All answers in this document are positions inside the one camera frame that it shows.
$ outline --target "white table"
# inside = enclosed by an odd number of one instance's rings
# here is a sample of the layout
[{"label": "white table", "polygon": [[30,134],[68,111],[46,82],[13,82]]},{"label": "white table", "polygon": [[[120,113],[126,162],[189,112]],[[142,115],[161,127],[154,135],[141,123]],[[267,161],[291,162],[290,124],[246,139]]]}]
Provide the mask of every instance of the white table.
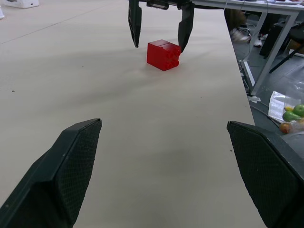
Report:
[{"label": "white table", "polygon": [[181,12],[142,4],[136,49],[127,4],[41,0],[28,18],[3,7],[0,203],[63,129],[100,117],[75,228],[265,228],[226,131],[253,119],[223,10],[196,12],[180,65],[162,72],[146,64],[147,43],[177,43]]},{"label": "white table", "polygon": [[[226,5],[226,0],[194,0],[193,2],[197,5],[218,7],[218,8],[224,8]],[[235,10],[242,9],[242,10],[262,13],[262,15],[259,19],[259,22],[256,26],[256,29],[253,32],[254,36],[252,37],[251,42],[250,42],[250,50],[253,49],[253,44],[258,37],[258,32],[262,28],[262,25],[265,21],[267,13],[287,15],[285,26],[282,29],[279,37],[277,38],[277,40],[267,58],[267,62],[264,65],[263,69],[261,70],[256,81],[253,78],[253,75],[251,73],[251,70],[250,70],[250,67],[249,67],[249,64],[247,61],[249,55],[247,55],[247,57],[243,60],[242,64],[243,64],[243,68],[245,70],[245,74],[248,78],[251,95],[256,95],[259,88],[261,87],[264,79],[267,77],[269,70],[271,68],[271,64],[273,63],[289,30],[291,29],[292,25],[294,24],[296,17],[298,16],[300,11],[304,10],[304,6],[302,6],[302,5],[278,5],[278,4],[271,4],[271,3],[267,4],[265,1],[243,2],[243,1],[238,1],[238,0],[228,0],[226,8],[235,9]]]}]

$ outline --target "green apple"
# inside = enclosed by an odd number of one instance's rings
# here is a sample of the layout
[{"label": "green apple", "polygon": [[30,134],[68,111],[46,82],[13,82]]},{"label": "green apple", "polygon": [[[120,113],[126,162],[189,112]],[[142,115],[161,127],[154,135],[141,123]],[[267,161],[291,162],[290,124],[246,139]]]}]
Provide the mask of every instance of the green apple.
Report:
[{"label": "green apple", "polygon": [[304,104],[298,104],[296,107],[294,107],[293,112],[300,117],[304,117]]},{"label": "green apple", "polygon": [[290,122],[292,120],[300,120],[301,117],[294,114],[293,112],[291,111],[287,111],[283,114],[283,120],[285,120],[286,122]]}]

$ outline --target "robotic arm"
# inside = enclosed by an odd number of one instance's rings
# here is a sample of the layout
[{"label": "robotic arm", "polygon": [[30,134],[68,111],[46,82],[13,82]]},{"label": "robotic arm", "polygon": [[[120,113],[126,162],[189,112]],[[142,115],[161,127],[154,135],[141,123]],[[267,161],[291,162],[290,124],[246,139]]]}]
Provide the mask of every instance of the robotic arm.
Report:
[{"label": "robotic arm", "polygon": [[181,52],[184,51],[193,27],[193,16],[195,5],[190,0],[129,0],[129,26],[135,47],[138,48],[139,35],[142,25],[142,8],[139,2],[146,2],[148,7],[167,10],[169,5],[176,6],[182,10],[182,18],[179,23],[178,40]]}]

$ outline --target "chair leg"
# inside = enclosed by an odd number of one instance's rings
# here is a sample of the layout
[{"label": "chair leg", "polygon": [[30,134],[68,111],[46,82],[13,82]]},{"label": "chair leg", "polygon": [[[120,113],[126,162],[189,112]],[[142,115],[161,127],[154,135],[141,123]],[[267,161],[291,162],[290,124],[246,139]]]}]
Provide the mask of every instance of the chair leg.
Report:
[{"label": "chair leg", "polygon": [[269,73],[271,74],[272,72],[274,72],[276,69],[279,68],[279,66],[281,66],[284,62],[286,62],[287,60],[289,60],[292,56],[295,55],[295,53],[299,52],[302,48],[304,47],[304,43],[298,47],[296,50],[294,50],[292,53],[290,53],[287,57],[285,57],[281,62],[279,62],[274,68],[272,68]]}]

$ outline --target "metal table frame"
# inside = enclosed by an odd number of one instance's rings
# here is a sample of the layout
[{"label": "metal table frame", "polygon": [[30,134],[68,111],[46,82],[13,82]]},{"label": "metal table frame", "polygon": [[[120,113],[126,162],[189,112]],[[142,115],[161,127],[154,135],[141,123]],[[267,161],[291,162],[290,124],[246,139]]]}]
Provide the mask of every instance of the metal table frame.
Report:
[{"label": "metal table frame", "polygon": [[[224,8],[226,5],[226,2],[224,0],[194,0],[193,1],[197,5],[201,6],[208,6],[208,7],[217,7],[217,8]],[[297,5],[274,5],[274,4],[268,4],[267,3],[261,3],[259,1],[257,2],[242,2],[237,0],[229,0],[227,2],[226,8],[227,9],[235,9],[235,10],[248,10],[248,11],[254,11],[254,12],[261,12],[262,15],[258,21],[257,27],[253,33],[253,37],[250,42],[250,51],[253,48],[253,44],[258,37],[258,32],[262,28],[262,25],[265,21],[267,13],[274,13],[274,14],[280,14],[280,15],[287,15],[286,23],[276,40],[273,48],[271,49],[271,52],[267,58],[267,62],[264,65],[262,71],[260,72],[257,80],[255,81],[253,78],[253,75],[250,70],[250,66],[248,63],[248,57],[250,53],[247,55],[247,57],[242,61],[242,65],[249,83],[250,93],[251,95],[256,95],[259,88],[261,87],[265,77],[268,75],[271,64],[273,63],[283,41],[285,40],[286,36],[288,35],[289,30],[291,29],[292,25],[295,22],[295,19],[297,18],[300,11],[304,10],[304,7]]]}]

